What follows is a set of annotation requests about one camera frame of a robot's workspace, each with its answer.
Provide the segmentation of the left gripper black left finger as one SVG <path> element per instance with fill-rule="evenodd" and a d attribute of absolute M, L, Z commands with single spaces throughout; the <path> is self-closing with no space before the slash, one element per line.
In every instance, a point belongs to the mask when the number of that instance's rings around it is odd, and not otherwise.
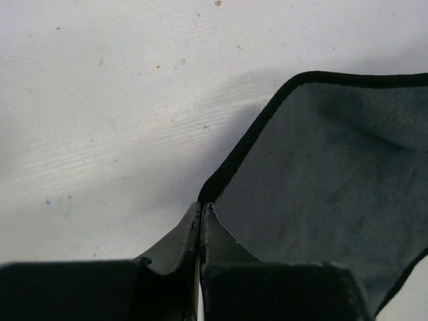
<path fill-rule="evenodd" d="M 137 257 L 134 320 L 196 320 L 201 205 L 191 203 L 176 227 Z"/>

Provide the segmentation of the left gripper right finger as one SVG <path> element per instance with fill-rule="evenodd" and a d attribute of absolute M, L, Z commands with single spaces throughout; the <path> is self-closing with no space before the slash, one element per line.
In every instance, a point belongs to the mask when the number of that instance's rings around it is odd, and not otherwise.
<path fill-rule="evenodd" d="M 220 224 L 213 203 L 205 203 L 201 212 L 199 238 L 199 319 L 206 320 L 204 303 L 207 301 L 203 291 L 203 268 L 206 265 L 249 264 L 260 260 L 243 248 Z"/>

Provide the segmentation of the grey towel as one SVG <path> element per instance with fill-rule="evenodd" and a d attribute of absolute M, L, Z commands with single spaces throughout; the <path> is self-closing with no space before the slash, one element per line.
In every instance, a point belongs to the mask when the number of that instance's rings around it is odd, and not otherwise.
<path fill-rule="evenodd" d="M 427 75 L 293 77 L 198 200 L 264 262 L 347 265 L 378 313 L 427 255 Z"/>

